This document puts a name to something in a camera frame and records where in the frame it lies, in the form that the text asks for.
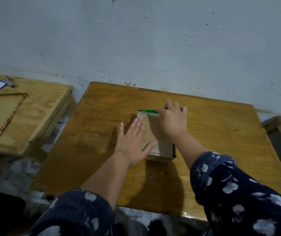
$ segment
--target cardboard box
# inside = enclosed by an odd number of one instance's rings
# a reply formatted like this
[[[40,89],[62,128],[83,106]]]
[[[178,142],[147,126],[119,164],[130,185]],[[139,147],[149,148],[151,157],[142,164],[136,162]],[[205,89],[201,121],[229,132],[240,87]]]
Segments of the cardboard box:
[[[154,148],[147,155],[146,159],[160,162],[170,162],[175,159],[176,148],[161,129],[159,114],[138,110],[137,117],[142,118],[146,123],[142,148],[150,142],[155,143]]]

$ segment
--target hand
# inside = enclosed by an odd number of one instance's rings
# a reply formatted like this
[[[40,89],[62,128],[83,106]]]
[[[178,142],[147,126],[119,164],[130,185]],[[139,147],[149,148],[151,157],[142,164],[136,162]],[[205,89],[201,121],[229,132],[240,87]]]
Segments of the hand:
[[[148,143],[142,150],[141,140],[143,138],[145,122],[141,118],[134,120],[125,135],[123,127],[124,125],[121,123],[114,155],[123,157],[128,161],[129,166],[134,166],[151,152],[154,143]]]
[[[175,102],[167,101],[164,108],[154,108],[161,117],[161,128],[172,141],[177,136],[186,133],[187,107],[180,107]]]

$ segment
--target patterned shirt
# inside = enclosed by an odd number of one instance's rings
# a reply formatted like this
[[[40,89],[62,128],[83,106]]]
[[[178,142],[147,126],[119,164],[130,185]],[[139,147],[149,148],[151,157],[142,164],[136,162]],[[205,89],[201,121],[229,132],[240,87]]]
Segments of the patterned shirt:
[[[214,235],[281,235],[281,195],[216,152],[201,155],[190,180]],[[113,235],[114,214],[101,196],[72,190],[58,196],[30,235]]]

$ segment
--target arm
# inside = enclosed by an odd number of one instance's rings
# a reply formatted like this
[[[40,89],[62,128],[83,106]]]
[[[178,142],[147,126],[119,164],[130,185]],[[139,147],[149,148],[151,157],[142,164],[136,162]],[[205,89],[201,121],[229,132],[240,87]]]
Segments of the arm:
[[[156,108],[161,127],[190,169],[196,201],[214,235],[281,235],[281,195],[237,167],[235,159],[208,151],[186,133],[187,108]]]
[[[113,209],[128,167],[143,160],[154,145],[142,150],[144,126],[142,119],[135,119],[124,135],[121,123],[114,154],[80,189],[56,197],[30,235],[112,235]]]
[[[166,102],[164,108],[155,108],[161,117],[161,128],[181,153],[187,167],[192,164],[207,148],[186,132],[187,107],[180,107],[175,102]]]
[[[154,146],[149,143],[142,151],[144,128],[145,122],[135,119],[124,135],[121,123],[114,154],[80,188],[99,194],[114,209],[128,168],[143,160]]]

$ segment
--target desk surface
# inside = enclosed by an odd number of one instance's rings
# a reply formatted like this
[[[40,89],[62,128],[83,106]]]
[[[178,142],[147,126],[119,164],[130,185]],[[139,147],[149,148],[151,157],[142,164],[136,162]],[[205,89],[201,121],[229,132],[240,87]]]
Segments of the desk surface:
[[[61,194],[78,188],[113,153],[120,122],[167,100],[187,106],[187,131],[212,151],[281,194],[281,163],[252,105],[93,82],[80,100],[31,189]],[[179,152],[171,163],[142,161],[127,173],[119,206],[206,220]]]
[[[5,86],[0,93],[27,93],[27,97],[0,137],[0,152],[25,155],[41,138],[72,93],[73,86],[14,76],[9,78],[16,87]],[[6,76],[0,75],[0,79],[6,79]]]

